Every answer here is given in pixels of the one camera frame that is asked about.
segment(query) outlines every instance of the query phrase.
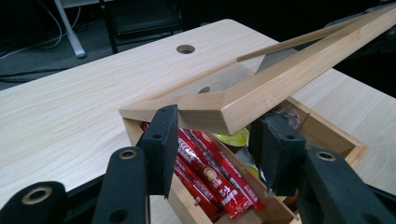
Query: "office chair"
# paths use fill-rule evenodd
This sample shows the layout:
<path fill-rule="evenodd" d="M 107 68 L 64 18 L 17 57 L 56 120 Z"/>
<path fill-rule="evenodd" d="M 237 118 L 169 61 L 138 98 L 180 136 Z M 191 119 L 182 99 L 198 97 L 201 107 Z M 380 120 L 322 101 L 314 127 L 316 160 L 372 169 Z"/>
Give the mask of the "office chair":
<path fill-rule="evenodd" d="M 163 38 L 168 36 L 163 34 L 181 30 L 178 1 L 171 7 L 164 0 L 99 0 L 113 53 L 119 52 L 117 46 Z"/>

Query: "dark background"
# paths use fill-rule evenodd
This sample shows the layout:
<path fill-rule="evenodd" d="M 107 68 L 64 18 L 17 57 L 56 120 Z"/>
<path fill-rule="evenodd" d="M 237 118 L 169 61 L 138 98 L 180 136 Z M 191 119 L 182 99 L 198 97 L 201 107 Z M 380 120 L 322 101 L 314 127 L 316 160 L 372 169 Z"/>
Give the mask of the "dark background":
<path fill-rule="evenodd" d="M 61 21 L 53 0 L 41 2 Z M 202 22 L 232 19 L 277 41 L 283 41 L 388 2 L 392 1 L 182 0 L 181 10 L 186 31 L 200 26 Z M 0 4 L 1 46 L 18 42 L 35 43 L 59 34 L 53 18 L 37 0 L 0 0 Z M 70 21 L 76 17 L 77 12 L 76 7 L 66 9 Z M 101 20 L 98 5 L 81 8 L 79 23 L 95 20 Z M 395 84 L 392 82 L 396 75 L 396 51 L 384 53 L 376 50 L 369 55 L 345 59 L 334 68 L 396 97 Z"/>

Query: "wooden table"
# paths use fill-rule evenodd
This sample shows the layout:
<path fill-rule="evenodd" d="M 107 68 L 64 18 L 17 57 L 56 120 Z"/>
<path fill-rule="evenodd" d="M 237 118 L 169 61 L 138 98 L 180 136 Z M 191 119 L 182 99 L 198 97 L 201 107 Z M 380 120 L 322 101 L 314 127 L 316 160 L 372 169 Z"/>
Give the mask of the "wooden table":
<path fill-rule="evenodd" d="M 0 205 L 38 181 L 73 189 L 102 175 L 130 145 L 118 109 L 166 91 L 192 74 L 275 44 L 224 20 L 0 91 Z M 176 48 L 189 44 L 192 54 Z M 333 69 L 292 95 L 370 147 L 356 172 L 396 194 L 396 100 Z M 152 197 L 153 223 L 178 223 Z"/>

